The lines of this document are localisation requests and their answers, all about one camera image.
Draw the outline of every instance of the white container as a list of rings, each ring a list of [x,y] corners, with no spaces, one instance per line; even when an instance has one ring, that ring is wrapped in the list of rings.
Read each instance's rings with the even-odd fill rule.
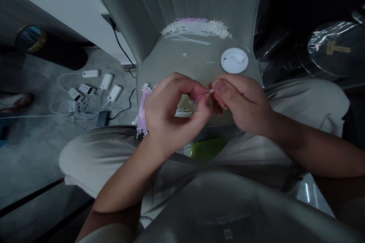
[[[227,73],[239,74],[247,68],[248,56],[242,49],[227,49],[222,54],[221,66]]]

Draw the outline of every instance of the person's left hand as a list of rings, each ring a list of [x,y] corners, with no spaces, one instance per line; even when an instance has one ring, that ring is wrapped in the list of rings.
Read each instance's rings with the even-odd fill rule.
[[[197,111],[190,118],[177,118],[175,113],[182,94],[191,100],[205,94],[199,99]],[[192,141],[206,125],[212,115],[209,105],[209,89],[199,82],[174,72],[163,80],[147,98],[145,117],[148,138],[158,145],[163,155],[168,158],[175,151]]]

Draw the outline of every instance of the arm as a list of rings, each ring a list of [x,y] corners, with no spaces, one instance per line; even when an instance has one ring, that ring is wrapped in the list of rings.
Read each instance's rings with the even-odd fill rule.
[[[365,153],[343,139],[275,114],[266,135],[312,175],[351,178],[365,175]]]
[[[253,79],[225,74],[212,83],[214,98],[226,105],[237,126],[277,143],[313,175],[349,178],[365,175],[365,153],[332,134],[275,112]]]
[[[195,100],[205,93],[191,118],[175,118],[182,94]],[[101,189],[76,242],[111,223],[123,223],[136,233],[141,201],[153,173],[206,125],[212,115],[209,100],[207,88],[178,73],[154,89],[145,105],[148,135]]]

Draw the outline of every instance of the fingernail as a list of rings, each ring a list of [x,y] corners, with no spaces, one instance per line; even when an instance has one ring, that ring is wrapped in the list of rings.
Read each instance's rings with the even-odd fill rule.
[[[227,86],[222,79],[217,79],[213,82],[212,87],[214,91],[222,92]]]
[[[221,108],[225,108],[225,104],[223,104],[223,103],[221,103],[220,101],[218,101],[218,104],[219,104],[219,106],[221,107]]]

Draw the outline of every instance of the hand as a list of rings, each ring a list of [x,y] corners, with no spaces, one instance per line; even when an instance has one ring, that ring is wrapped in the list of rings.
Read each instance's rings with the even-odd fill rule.
[[[191,100],[205,94],[199,99],[197,111],[191,118],[176,118],[175,113],[182,94]],[[206,125],[212,115],[209,105],[209,89],[199,82],[174,72],[163,80],[146,100],[145,115],[148,138],[169,157],[192,141]]]
[[[267,136],[273,130],[275,113],[260,84],[249,77],[223,74],[209,84],[213,98],[228,107],[236,125],[244,132]]]

